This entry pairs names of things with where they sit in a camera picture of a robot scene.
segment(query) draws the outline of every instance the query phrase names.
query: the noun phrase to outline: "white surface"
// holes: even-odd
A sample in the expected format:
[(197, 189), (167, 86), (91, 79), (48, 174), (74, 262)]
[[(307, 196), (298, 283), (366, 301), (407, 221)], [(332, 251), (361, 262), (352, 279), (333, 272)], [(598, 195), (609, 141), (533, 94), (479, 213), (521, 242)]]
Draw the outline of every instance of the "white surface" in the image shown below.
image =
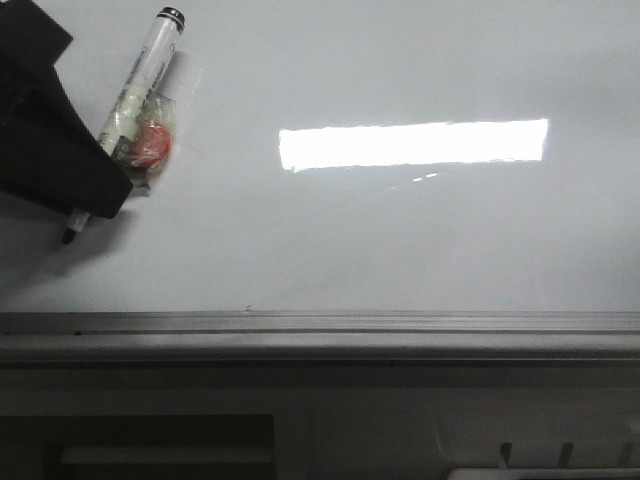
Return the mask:
[[(164, 1), (39, 4), (97, 133)], [(1, 195), (2, 310), (640, 309), (640, 2), (173, 6), (179, 152), (66, 248), (63, 218)], [(279, 158), (282, 130), (539, 119), (540, 161)]]

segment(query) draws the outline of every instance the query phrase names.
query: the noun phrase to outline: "plastic bag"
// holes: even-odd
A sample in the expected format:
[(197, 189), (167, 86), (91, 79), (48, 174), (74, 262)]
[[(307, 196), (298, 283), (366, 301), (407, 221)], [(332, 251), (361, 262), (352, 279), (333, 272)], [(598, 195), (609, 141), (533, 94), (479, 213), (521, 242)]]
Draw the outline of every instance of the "plastic bag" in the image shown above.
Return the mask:
[(135, 140), (115, 158), (135, 187), (150, 190), (150, 181), (167, 163), (175, 136), (175, 102), (151, 93), (137, 119)]

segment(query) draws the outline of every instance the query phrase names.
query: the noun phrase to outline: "marker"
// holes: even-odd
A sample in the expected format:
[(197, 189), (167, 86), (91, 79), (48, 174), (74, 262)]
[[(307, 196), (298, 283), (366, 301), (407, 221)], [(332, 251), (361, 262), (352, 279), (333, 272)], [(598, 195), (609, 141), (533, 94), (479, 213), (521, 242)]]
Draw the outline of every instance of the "marker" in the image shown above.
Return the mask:
[[(131, 74), (98, 137), (98, 143), (113, 160), (123, 158), (136, 140), (139, 117), (149, 94), (164, 76), (176, 42), (184, 30), (185, 18), (175, 8), (163, 8), (156, 16)], [(62, 243), (69, 244), (80, 233), (91, 214), (74, 208)]]

